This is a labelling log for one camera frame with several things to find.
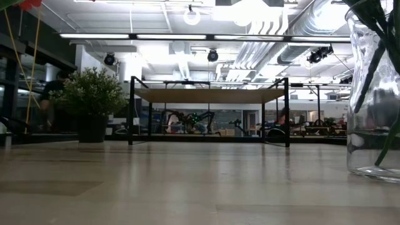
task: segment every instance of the wooden floor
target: wooden floor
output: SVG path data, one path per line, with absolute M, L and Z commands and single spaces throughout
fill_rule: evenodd
M 0 157 L 0 224 L 398 225 L 400 187 L 346 147 L 60 142 Z

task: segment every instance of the clear glass vase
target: clear glass vase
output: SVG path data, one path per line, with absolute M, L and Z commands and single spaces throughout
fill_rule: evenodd
M 352 11 L 346 21 L 355 62 L 347 115 L 347 168 L 362 176 L 400 183 L 400 136 L 394 138 L 386 155 L 382 153 L 398 117 L 400 76 L 386 50 L 373 76 L 368 76 L 380 38 Z M 370 85 L 366 85 L 368 77 L 372 78 Z

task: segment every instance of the wooden tabletop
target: wooden tabletop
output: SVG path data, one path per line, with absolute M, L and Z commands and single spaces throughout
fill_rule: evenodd
M 135 89 L 149 103 L 262 104 L 284 95 L 282 89 Z

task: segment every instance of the black plant pot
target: black plant pot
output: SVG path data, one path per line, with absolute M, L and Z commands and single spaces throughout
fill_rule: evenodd
M 102 143 L 106 135 L 108 116 L 82 116 L 78 119 L 77 133 L 80 143 Z

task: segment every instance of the red object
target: red object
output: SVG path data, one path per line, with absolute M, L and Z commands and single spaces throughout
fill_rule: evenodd
M 19 7 L 22 10 L 30 10 L 32 7 L 39 7 L 42 4 L 42 0 L 26 0 L 22 3 L 19 3 Z

